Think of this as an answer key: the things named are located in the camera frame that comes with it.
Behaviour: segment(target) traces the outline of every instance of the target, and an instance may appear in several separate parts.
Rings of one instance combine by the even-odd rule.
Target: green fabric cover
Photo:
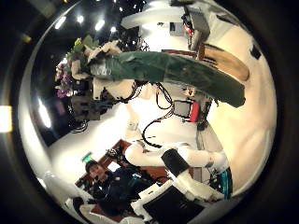
[[[110,78],[191,85],[217,100],[239,107],[245,103],[244,86],[199,61],[162,52],[132,51],[108,57]]]

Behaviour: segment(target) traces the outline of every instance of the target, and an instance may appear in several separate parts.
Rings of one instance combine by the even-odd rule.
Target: wire bundle
[[[136,85],[136,83],[134,83],[132,86],[131,94],[127,98],[121,97],[119,100],[116,101],[116,103],[121,102],[121,103],[127,104],[130,100],[135,99],[140,94],[141,91],[142,91],[142,86],[140,87],[140,86]]]
[[[80,123],[80,126],[73,129],[71,133],[83,133],[88,128],[88,121],[85,119]]]
[[[165,115],[161,116],[160,118],[158,119],[155,119],[153,120],[152,122],[150,122],[146,127],[145,129],[143,130],[142,132],[142,139],[145,141],[145,143],[147,143],[148,145],[152,146],[152,147],[157,147],[157,148],[160,148],[162,147],[161,145],[158,145],[158,144],[154,144],[154,143],[151,143],[147,140],[146,138],[146,130],[148,129],[148,127],[153,124],[153,123],[157,123],[157,122],[161,122],[163,119],[169,119],[171,116],[173,116],[174,112],[175,112],[175,104],[171,98],[171,95],[169,94],[169,92],[167,91],[167,89],[161,84],[161,83],[156,83],[158,89],[156,91],[156,103],[157,103],[157,106],[160,108],[160,109],[163,109],[163,110],[166,110],[166,109],[170,109]],[[158,95],[159,95],[159,91],[161,91],[163,94],[164,94],[164,98],[165,100],[170,104],[170,106],[168,107],[162,107],[159,105],[159,100],[158,100]]]

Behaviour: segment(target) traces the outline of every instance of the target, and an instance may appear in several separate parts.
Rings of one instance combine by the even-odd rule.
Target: red object
[[[192,103],[192,109],[191,109],[191,112],[190,112],[189,121],[190,122],[197,122],[198,113],[199,113],[199,104],[197,102],[193,102]]]
[[[187,25],[184,24],[184,29],[188,33],[189,36],[193,36],[193,30],[190,29]]]

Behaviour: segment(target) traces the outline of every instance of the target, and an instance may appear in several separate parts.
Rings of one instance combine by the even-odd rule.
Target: man's hair
[[[99,165],[99,164],[97,163],[97,161],[94,161],[94,160],[86,162],[86,164],[85,164],[86,173],[88,173],[88,174],[90,173],[90,169],[93,165]]]

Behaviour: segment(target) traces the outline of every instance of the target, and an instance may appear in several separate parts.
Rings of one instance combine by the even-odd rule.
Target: black cable
[[[88,121],[85,119],[82,121],[82,124],[80,127],[75,128],[71,133],[83,133],[88,128]]]
[[[157,106],[160,109],[169,109],[171,107],[171,105],[173,104],[171,95],[169,94],[169,92],[167,91],[167,89],[160,82],[157,82],[156,85],[158,87],[158,90],[161,91],[162,94],[164,95],[165,100],[170,104],[170,106],[168,106],[168,107],[162,107],[162,106],[160,106],[159,105],[159,97],[158,97],[159,96],[159,91],[156,91],[156,103],[157,103]]]
[[[156,123],[156,122],[161,122],[162,119],[169,119],[171,116],[173,116],[174,112],[175,112],[175,104],[171,104],[171,109],[165,114],[163,115],[162,117],[158,118],[158,119],[155,119],[153,120],[151,123],[149,123],[145,129],[143,130],[142,132],[142,139],[145,141],[145,143],[147,143],[148,145],[152,146],[152,147],[157,147],[157,148],[160,148],[162,147],[161,145],[158,145],[158,144],[154,144],[154,143],[151,143],[147,140],[146,138],[146,130],[148,129],[148,127],[153,124],[153,123]]]
[[[116,103],[122,102],[122,103],[127,104],[130,100],[135,99],[142,91],[142,86],[140,88],[139,87],[140,86],[137,86],[136,83],[134,83],[134,85],[132,86],[131,94],[127,98],[120,98],[120,100],[117,100]]]
[[[148,129],[148,127],[149,127],[151,124],[155,123],[155,122],[161,122],[161,121],[158,120],[158,119],[155,119],[155,120],[153,120],[151,123],[149,123],[149,124],[145,127],[145,129],[143,130],[143,132],[142,132],[142,138],[143,138],[143,140],[144,140],[148,145],[150,145],[150,146],[152,146],[152,147],[160,148],[160,147],[162,147],[161,145],[158,145],[158,144],[154,144],[154,143],[149,142],[149,141],[147,140],[146,136],[145,136],[145,135],[146,135],[146,130]]]

